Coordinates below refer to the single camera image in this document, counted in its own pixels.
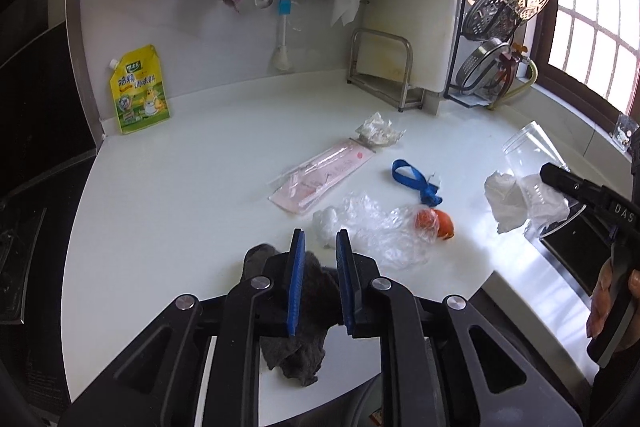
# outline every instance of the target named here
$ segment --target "white cutting board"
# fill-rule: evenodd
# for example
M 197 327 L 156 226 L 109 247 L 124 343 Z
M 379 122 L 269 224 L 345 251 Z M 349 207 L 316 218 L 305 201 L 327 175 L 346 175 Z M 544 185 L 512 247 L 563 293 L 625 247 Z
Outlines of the white cutting board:
M 447 80 L 459 8 L 458 0 L 370 0 L 364 27 L 408 39 L 414 49 L 411 85 L 441 92 Z M 406 52 L 399 42 L 362 36 L 359 73 L 402 81 L 405 61 Z

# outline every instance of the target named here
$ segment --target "blue ribbon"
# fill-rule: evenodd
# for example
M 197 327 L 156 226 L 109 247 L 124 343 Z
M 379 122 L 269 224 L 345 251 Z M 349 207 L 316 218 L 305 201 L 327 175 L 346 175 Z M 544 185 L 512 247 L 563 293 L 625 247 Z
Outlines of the blue ribbon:
M 409 167 L 414 174 L 414 178 L 405 176 L 398 172 L 398 169 L 402 167 Z M 418 190 L 420 192 L 420 202 L 422 204 L 426 204 L 427 206 L 438 206 L 442 203 L 442 198 L 436 195 L 439 187 L 428 182 L 422 173 L 407 161 L 394 161 L 393 165 L 391 165 L 391 174 L 399 184 L 412 188 L 413 190 Z

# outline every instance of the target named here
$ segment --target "kitchen counter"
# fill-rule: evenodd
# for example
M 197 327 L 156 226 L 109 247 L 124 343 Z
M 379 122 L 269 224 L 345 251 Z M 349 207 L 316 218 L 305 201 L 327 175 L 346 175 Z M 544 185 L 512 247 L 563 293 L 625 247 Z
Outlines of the kitchen counter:
M 438 301 L 453 293 L 469 298 L 497 272 L 555 342 L 551 357 L 573 367 L 563 379 L 570 390 L 593 380 L 597 368 L 586 354 L 584 333 L 587 307 L 522 230 L 495 232 L 484 199 L 485 178 L 507 170 L 502 145 L 526 118 L 510 108 L 469 110 L 452 102 L 441 103 L 437 117 L 416 110 L 398 114 L 345 83 L 343 71 L 215 87 L 174 98 L 170 109 L 172 118 L 164 123 L 108 136 L 84 189 L 62 293 L 72 399 L 176 296 L 227 293 L 251 247 L 271 243 L 286 251 L 293 229 L 300 227 L 307 232 L 307 248 L 322 264 L 335 266 L 335 251 L 315 240 L 313 211 L 362 191 L 387 210 L 418 203 L 415 191 L 391 178 L 396 158 L 439 173 L 440 208 L 451 215 L 456 235 L 434 244 L 424 265 L 381 272 Z M 354 136 L 377 110 L 406 129 L 399 144 L 378 152 L 305 216 L 268 201 L 269 183 L 284 169 Z M 580 155 L 556 145 L 578 174 L 602 182 Z M 325 350 L 318 382 L 305 388 L 262 363 L 260 425 L 317 407 L 380 371 L 377 339 L 356 341 L 335 327 Z

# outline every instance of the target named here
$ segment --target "metal screw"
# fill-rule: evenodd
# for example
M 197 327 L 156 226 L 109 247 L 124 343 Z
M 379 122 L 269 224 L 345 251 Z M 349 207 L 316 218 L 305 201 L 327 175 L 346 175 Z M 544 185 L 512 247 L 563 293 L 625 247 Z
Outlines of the metal screw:
M 251 279 L 251 286 L 257 290 L 266 290 L 271 286 L 271 280 L 264 275 L 258 275 L 258 277 Z
M 389 279 L 385 279 L 384 277 L 377 277 L 376 279 L 373 279 L 371 281 L 371 285 L 376 290 L 385 292 L 389 288 L 391 288 L 391 281 Z
M 463 310 L 466 307 L 466 301 L 460 295 L 452 295 L 447 298 L 447 306 L 452 310 Z
M 196 299 L 193 298 L 193 295 L 180 295 L 175 299 L 175 305 L 179 310 L 188 310 L 189 308 L 193 308 L 195 303 Z

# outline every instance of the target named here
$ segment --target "yellow packet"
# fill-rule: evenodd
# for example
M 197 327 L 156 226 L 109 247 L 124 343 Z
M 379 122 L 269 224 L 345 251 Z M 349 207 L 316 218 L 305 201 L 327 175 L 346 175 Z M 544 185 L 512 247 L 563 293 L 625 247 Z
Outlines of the yellow packet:
M 151 44 L 125 54 L 113 70 L 110 85 L 123 134 L 169 118 L 160 58 Z

